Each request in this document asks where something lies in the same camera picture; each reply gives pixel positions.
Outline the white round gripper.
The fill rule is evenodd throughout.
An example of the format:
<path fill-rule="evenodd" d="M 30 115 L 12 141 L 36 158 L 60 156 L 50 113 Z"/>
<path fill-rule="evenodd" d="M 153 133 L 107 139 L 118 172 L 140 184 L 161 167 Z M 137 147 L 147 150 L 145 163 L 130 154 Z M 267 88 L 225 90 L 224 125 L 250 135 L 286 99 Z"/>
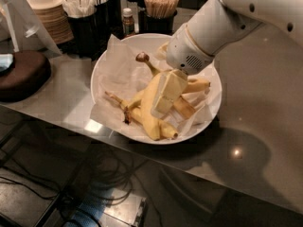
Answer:
<path fill-rule="evenodd" d="M 212 63 L 214 56 L 204 49 L 205 32 L 196 23 L 184 23 L 170 38 L 166 62 L 173 70 L 162 72 L 151 114 L 162 118 L 187 87 L 187 75 L 196 75 Z"/>

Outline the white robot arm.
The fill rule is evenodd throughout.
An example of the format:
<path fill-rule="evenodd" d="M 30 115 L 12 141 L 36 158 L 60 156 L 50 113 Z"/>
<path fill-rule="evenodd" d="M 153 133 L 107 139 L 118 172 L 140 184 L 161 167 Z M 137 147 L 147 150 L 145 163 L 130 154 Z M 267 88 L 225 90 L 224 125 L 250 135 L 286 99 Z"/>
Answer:
<path fill-rule="evenodd" d="M 151 114 L 160 118 L 168 113 L 188 76 L 200 73 L 224 47 L 264 24 L 303 45 L 303 0 L 207 0 L 169 40 L 166 62 L 172 71 L 160 78 Z"/>

